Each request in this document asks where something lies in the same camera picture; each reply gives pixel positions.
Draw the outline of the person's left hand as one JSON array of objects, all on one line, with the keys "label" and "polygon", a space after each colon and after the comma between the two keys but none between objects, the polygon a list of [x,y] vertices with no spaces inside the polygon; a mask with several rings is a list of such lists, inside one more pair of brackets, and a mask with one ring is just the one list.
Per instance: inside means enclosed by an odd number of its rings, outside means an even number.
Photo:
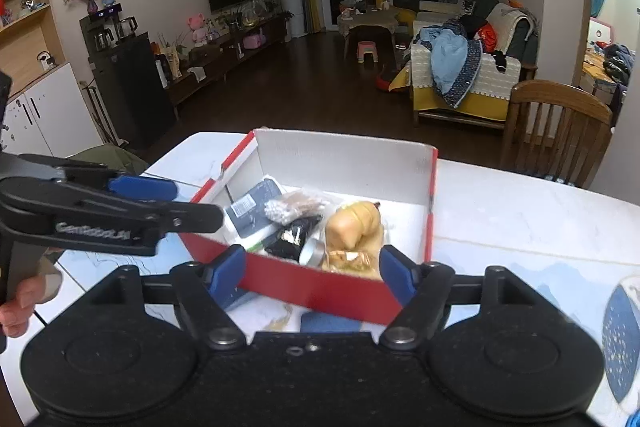
[{"label": "person's left hand", "polygon": [[62,280],[62,273],[46,257],[42,257],[36,275],[22,280],[17,285],[14,298],[1,306],[2,333],[9,338],[24,335],[35,307],[58,295]]}]

